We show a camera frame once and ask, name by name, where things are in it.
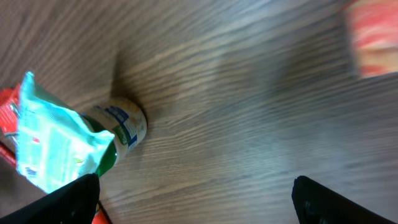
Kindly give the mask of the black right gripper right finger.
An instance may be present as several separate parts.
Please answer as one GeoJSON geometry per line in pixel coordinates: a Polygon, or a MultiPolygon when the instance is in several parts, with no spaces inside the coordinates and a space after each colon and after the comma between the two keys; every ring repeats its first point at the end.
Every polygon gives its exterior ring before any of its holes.
{"type": "Polygon", "coordinates": [[[303,175],[292,201],[300,224],[395,224],[303,175]]]}

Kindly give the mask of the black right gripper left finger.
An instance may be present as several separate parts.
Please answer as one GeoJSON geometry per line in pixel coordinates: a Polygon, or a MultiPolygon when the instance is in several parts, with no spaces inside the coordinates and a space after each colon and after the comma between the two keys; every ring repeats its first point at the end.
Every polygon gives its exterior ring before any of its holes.
{"type": "Polygon", "coordinates": [[[100,196],[97,174],[86,174],[1,218],[10,224],[92,223],[100,196]]]}

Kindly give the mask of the orange long noodle package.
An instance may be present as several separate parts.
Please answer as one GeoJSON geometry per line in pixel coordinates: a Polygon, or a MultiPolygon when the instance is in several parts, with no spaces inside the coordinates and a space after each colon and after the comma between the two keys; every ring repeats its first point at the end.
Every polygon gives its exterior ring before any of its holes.
{"type": "Polygon", "coordinates": [[[21,85],[1,90],[1,158],[16,168],[17,122],[21,85]]]}

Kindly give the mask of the green lid white jar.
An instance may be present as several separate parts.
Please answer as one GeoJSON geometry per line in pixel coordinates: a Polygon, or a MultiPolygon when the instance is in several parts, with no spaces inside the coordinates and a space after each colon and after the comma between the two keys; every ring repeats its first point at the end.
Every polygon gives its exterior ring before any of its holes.
{"type": "Polygon", "coordinates": [[[112,169],[145,138],[147,120],[144,112],[127,98],[111,98],[86,110],[82,117],[95,132],[114,134],[96,170],[99,176],[112,169]]]}

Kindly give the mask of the orange tissue pack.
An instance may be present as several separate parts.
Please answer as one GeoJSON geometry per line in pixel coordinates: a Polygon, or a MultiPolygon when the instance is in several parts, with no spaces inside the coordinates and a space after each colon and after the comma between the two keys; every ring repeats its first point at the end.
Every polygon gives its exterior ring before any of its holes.
{"type": "Polygon", "coordinates": [[[343,7],[361,78],[397,71],[397,0],[351,0],[343,7]]]}

